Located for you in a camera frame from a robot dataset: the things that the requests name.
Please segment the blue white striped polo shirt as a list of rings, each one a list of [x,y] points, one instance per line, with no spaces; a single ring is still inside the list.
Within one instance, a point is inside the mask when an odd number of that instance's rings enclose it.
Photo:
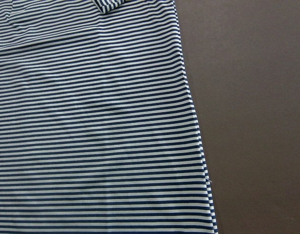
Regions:
[[[0,234],[216,234],[172,0],[0,0]]]

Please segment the brown paper table cover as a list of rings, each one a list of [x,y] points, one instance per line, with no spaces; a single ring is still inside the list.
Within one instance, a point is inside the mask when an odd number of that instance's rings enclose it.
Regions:
[[[178,0],[221,234],[300,234],[300,0]]]

